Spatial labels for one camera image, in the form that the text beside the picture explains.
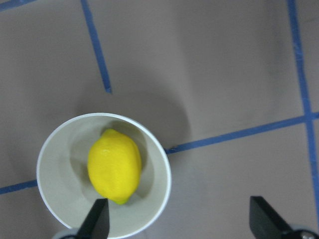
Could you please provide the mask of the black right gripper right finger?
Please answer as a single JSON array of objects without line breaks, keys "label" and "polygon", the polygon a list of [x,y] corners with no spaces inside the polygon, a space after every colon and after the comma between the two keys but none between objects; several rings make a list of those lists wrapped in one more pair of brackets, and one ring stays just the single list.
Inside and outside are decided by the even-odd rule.
[{"label": "black right gripper right finger", "polygon": [[250,197],[249,227],[256,239],[285,239],[294,231],[262,196]]}]

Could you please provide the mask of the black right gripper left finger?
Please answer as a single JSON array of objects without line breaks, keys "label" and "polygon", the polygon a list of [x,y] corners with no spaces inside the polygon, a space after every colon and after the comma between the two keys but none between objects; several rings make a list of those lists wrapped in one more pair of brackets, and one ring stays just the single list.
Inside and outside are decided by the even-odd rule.
[{"label": "black right gripper left finger", "polygon": [[77,239],[107,239],[110,232],[108,199],[97,199],[76,234]]}]

